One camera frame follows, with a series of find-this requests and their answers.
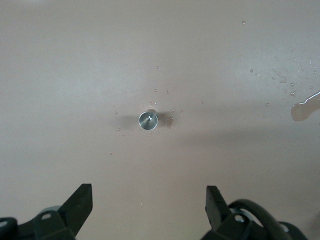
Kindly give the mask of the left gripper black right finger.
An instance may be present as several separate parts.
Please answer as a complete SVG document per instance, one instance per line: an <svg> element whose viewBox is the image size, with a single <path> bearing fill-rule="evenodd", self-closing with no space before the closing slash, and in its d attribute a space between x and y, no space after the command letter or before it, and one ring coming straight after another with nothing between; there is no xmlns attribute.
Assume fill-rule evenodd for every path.
<svg viewBox="0 0 320 240"><path fill-rule="evenodd" d="M247 214L232 211L216 186L206 187L205 212L211 229L203 240L268 240L266 230Z"/></svg>

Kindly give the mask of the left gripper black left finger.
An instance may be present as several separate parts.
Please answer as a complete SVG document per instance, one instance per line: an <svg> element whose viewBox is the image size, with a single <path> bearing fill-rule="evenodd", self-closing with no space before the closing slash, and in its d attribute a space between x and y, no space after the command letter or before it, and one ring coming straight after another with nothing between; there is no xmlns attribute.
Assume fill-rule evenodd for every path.
<svg viewBox="0 0 320 240"><path fill-rule="evenodd" d="M93 209L92 185L83 183L57 209L40 212L18 225L16 240L75 240Z"/></svg>

